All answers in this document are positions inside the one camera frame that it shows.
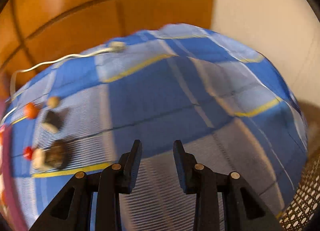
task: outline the wall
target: wall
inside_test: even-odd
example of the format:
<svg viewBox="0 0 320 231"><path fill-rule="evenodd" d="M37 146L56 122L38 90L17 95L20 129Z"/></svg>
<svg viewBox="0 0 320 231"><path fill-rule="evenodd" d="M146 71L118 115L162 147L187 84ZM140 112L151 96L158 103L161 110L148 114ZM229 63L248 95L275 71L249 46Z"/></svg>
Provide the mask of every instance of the wall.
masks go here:
<svg viewBox="0 0 320 231"><path fill-rule="evenodd" d="M212 0L9 0L0 13L0 71L79 53L167 23L210 28ZM44 69L19 74L20 87ZM0 92L6 95L0 83Z"/></svg>
<svg viewBox="0 0 320 231"><path fill-rule="evenodd" d="M212 29L261 52L300 100L320 105L320 23L306 0L215 0Z"/></svg>

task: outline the striped fabric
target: striped fabric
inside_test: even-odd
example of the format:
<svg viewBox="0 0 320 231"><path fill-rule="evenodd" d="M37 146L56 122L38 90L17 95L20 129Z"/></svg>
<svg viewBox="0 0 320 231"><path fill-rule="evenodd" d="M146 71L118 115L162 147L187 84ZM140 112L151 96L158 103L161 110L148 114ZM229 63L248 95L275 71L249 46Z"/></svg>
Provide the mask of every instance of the striped fabric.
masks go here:
<svg viewBox="0 0 320 231"><path fill-rule="evenodd" d="M127 48L57 63L17 94L18 110L7 123L13 123L13 177L29 226L76 171L102 170L134 139L143 143L136 188L120 196L128 231L192 229L195 197L179 187L176 139L213 171L238 171L275 215L286 208L306 160L306 126L294 95L262 54L187 24L113 41ZM57 134L42 127L50 96L61 98ZM29 101L42 107L31 121L22 113ZM65 170L38 172L23 159L27 145L48 148L58 139L71 153ZM221 203L220 215L223 230Z"/></svg>

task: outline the screw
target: screw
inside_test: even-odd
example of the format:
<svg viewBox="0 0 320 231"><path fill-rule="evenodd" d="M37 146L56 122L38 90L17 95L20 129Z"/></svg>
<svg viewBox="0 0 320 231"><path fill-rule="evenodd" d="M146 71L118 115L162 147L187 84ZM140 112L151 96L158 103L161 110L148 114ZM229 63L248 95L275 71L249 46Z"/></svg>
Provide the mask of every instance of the screw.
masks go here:
<svg viewBox="0 0 320 231"><path fill-rule="evenodd" d="M112 164L112 169L114 169L114 170L118 170L118 169L121 169L121 164L119 164L119 163L115 163L115 164Z"/></svg>
<svg viewBox="0 0 320 231"><path fill-rule="evenodd" d="M238 179L238 178L240 178L240 174L238 172L232 172L231 178Z"/></svg>
<svg viewBox="0 0 320 231"><path fill-rule="evenodd" d="M78 171L76 173L76 178L83 178L84 177L84 172L83 171Z"/></svg>
<svg viewBox="0 0 320 231"><path fill-rule="evenodd" d="M203 169L204 169L204 166L203 166L201 163L197 163L197 164L195 165L195 169L197 169L197 170L203 170Z"/></svg>

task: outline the beige wall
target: beige wall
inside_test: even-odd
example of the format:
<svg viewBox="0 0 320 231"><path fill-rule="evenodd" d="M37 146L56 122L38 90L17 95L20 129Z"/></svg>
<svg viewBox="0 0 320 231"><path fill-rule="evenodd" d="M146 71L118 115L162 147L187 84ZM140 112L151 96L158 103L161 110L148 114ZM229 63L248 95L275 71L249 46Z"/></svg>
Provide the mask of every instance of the beige wall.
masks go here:
<svg viewBox="0 0 320 231"><path fill-rule="evenodd" d="M214 0L212 30L270 59L300 100L320 105L320 23L306 0Z"/></svg>

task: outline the triangular cutout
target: triangular cutout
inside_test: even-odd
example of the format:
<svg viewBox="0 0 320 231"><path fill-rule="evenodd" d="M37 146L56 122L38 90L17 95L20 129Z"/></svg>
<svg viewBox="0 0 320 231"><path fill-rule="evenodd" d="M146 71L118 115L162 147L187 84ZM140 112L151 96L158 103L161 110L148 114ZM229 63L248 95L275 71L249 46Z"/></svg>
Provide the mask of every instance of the triangular cutout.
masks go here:
<svg viewBox="0 0 320 231"><path fill-rule="evenodd" d="M68 191L63 195L63 198L52 208L50 215L55 218L66 220L69 215L74 192L75 188L72 187L68 189Z"/></svg>
<svg viewBox="0 0 320 231"><path fill-rule="evenodd" d="M245 213L249 220L261 218L265 216L265 211L259 206L257 201L251 196L251 194L245 189L240 188L242 200L245 208Z"/></svg>

